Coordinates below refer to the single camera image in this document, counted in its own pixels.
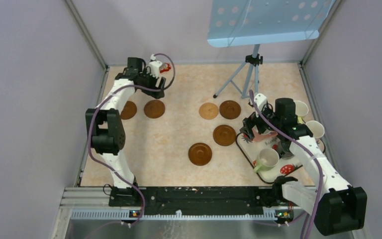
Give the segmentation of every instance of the brown plate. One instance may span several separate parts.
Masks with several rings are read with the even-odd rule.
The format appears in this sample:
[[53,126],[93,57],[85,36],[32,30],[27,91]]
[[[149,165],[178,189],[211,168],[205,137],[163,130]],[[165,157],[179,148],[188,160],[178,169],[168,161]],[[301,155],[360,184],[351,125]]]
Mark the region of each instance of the brown plate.
[[198,113],[203,119],[212,120],[219,114],[219,109],[213,103],[204,103],[201,105]]
[[129,120],[130,118],[134,117],[134,115],[137,113],[137,106],[132,101],[127,101],[125,103],[124,109],[121,112],[121,119],[122,120]]
[[204,166],[211,160],[211,148],[205,143],[193,144],[188,150],[188,158],[197,166]]
[[213,139],[221,146],[230,146],[235,142],[235,138],[235,130],[229,125],[222,124],[214,129]]
[[165,104],[160,100],[149,101],[144,106],[144,114],[151,119],[159,118],[163,113],[165,113]]
[[233,120],[241,114],[241,107],[235,101],[225,101],[220,105],[219,111],[225,119]]

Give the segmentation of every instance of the table top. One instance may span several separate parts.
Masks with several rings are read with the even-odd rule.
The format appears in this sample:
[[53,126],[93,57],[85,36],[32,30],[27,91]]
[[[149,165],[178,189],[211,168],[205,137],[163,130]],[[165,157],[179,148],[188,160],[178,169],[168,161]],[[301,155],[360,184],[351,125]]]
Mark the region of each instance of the table top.
[[[178,65],[175,82],[165,92],[165,113],[157,119],[144,115],[144,106],[150,96],[137,91],[129,100],[137,105],[137,114],[122,123],[126,133],[124,152],[128,165],[140,186],[266,186],[253,172],[236,144],[220,146],[213,140],[214,129],[227,124],[236,133],[242,127],[242,119],[253,108],[248,99],[241,99],[236,89],[229,84],[214,99],[213,94],[222,86],[239,64]],[[234,82],[242,87],[248,66],[235,77]],[[115,76],[123,67],[111,67],[104,96],[113,85]],[[163,76],[170,80],[172,70]],[[307,95],[296,63],[263,64],[259,70],[259,92],[270,102],[289,97],[308,104]],[[199,107],[207,102],[218,107],[226,100],[241,106],[241,115],[225,119],[218,114],[214,119],[203,119]],[[306,120],[312,120],[309,113]],[[205,166],[196,166],[188,159],[189,148],[203,142],[210,146],[212,159]],[[313,185],[304,168],[298,170],[297,178],[305,185]],[[81,186],[113,184],[109,170],[87,159]]]

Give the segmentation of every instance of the wall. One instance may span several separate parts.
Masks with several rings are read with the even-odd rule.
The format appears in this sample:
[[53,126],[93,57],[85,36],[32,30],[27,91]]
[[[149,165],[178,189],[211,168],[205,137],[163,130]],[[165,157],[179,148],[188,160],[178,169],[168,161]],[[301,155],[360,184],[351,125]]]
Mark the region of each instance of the wall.
[[[209,0],[74,0],[108,65],[163,52],[177,63],[242,62],[253,46],[208,44]],[[265,62],[300,61],[311,41],[264,44]]]
[[368,195],[382,237],[382,1],[346,1],[307,65],[341,173]]
[[0,1],[0,238],[50,236],[102,74],[63,1]]

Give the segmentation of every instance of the light blue tripod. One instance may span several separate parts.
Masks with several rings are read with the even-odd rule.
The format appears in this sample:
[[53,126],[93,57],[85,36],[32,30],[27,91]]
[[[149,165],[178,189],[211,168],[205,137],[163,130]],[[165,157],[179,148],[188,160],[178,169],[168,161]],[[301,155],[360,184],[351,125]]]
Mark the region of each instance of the light blue tripod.
[[[250,80],[251,80],[251,74],[254,69],[254,92],[255,94],[258,93],[258,65],[263,63],[263,57],[258,54],[258,50],[260,49],[260,45],[256,44],[254,45],[254,50],[252,55],[248,55],[245,57],[245,61],[236,69],[236,71],[232,74],[232,76],[223,84],[223,86],[216,92],[216,94],[213,95],[213,98],[216,98],[220,92],[225,89],[225,87],[229,84],[232,83],[233,86],[241,93],[241,98],[249,98],[250,96],[247,95],[248,91],[248,86],[250,85]],[[247,79],[245,80],[244,84],[244,89],[241,91],[241,89],[233,82],[233,78],[235,78],[236,75],[244,68],[245,64],[250,64],[250,67],[248,68],[248,73],[247,73]]]

